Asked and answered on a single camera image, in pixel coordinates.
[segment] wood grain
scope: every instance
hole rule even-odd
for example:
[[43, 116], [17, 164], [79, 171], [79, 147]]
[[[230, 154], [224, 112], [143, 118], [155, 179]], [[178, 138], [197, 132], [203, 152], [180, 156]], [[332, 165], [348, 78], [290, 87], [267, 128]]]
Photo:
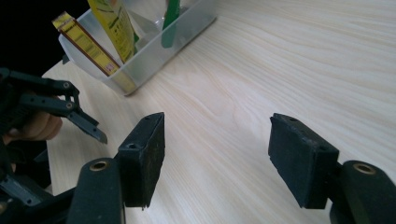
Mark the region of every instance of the wood grain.
[[72, 63], [72, 81], [102, 145], [67, 120], [49, 141], [53, 191], [112, 157], [144, 116], [165, 113], [166, 153], [150, 208], [127, 223], [330, 223], [301, 209], [267, 155], [274, 113], [295, 117], [395, 181], [396, 3], [391, 0], [219, 0], [217, 20], [128, 97]]

